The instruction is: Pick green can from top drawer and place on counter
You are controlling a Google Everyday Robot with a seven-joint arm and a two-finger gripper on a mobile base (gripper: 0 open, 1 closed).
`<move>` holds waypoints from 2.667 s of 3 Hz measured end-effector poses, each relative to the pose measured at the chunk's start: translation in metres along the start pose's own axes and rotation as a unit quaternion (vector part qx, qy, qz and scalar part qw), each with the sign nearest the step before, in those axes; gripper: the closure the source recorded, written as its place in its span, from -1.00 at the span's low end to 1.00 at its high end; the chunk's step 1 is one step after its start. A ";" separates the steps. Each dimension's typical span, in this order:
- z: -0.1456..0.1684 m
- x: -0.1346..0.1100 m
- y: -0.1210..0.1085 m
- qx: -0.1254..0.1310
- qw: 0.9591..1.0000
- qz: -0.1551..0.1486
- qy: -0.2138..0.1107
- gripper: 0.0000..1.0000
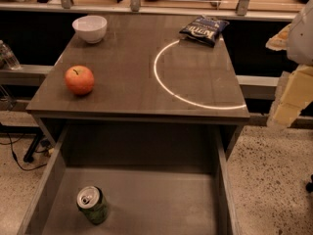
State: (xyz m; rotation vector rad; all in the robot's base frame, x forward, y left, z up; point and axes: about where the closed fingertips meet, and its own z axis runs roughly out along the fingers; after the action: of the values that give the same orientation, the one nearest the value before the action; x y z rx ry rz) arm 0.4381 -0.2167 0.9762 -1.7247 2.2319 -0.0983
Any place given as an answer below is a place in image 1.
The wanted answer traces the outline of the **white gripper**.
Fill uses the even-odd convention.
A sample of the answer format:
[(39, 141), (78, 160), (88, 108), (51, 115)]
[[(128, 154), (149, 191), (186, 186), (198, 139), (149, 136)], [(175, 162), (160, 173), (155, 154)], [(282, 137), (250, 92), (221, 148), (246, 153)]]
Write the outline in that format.
[(266, 122), (268, 127), (282, 130), (290, 127), (313, 102), (313, 0), (306, 3), (291, 25), (269, 38), (265, 47), (287, 50), (288, 58), (300, 64), (293, 72), (284, 71), (279, 78)]

